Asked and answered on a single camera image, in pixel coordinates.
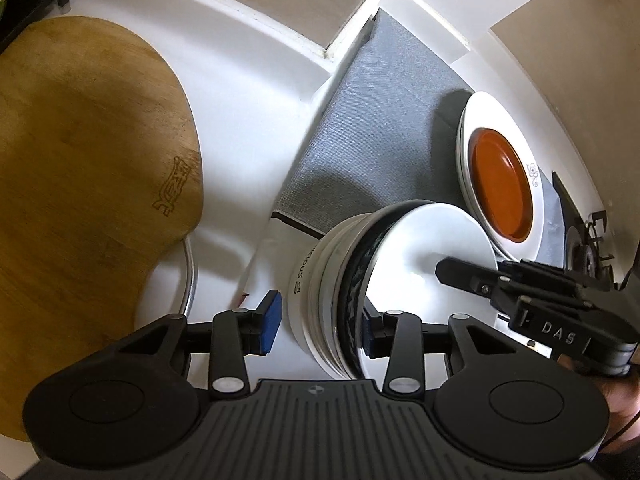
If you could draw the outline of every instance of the human hand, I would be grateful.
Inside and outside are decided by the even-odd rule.
[[[574,362],[565,355],[560,356],[558,364],[569,370],[575,370]],[[602,453],[620,453],[640,442],[640,376],[635,369],[624,378],[589,377],[598,387],[609,405],[609,429],[604,437]],[[627,424],[636,420],[624,433],[616,436]]]

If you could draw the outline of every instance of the stack of plates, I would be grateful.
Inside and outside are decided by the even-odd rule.
[[[528,235],[520,241],[509,239],[494,228],[488,221],[488,215],[482,210],[474,189],[471,145],[474,134],[485,128],[495,130],[504,137],[526,172],[532,200],[532,223]],[[508,260],[535,260],[544,227],[544,199],[538,165],[522,132],[507,110],[485,92],[473,94],[462,113],[456,139],[456,167],[466,205],[489,235],[497,253]]]
[[[362,351],[365,297],[380,311],[403,310],[446,324],[465,312],[493,326],[488,300],[440,284],[437,262],[454,256],[496,268],[478,222],[448,204],[412,200],[345,220],[296,267],[287,310],[299,345],[334,379],[375,379],[382,387],[388,359]],[[446,378],[441,355],[426,356],[428,387]]]

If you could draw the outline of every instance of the silver screw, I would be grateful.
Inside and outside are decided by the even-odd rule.
[[[389,387],[397,394],[412,394],[420,389],[420,383],[411,377],[396,377],[389,381]]]
[[[244,381],[237,377],[220,377],[213,381],[211,386],[221,394],[234,394],[244,388]]]

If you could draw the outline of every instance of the cutting board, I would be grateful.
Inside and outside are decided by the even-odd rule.
[[[30,389],[132,331],[201,213],[191,110],[148,43],[74,16],[0,55],[0,433],[26,440]]]

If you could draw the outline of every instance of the red-orange dish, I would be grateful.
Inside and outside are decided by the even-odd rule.
[[[518,155],[489,128],[476,130],[469,148],[471,181],[482,212],[500,236],[523,242],[533,224],[533,198]]]

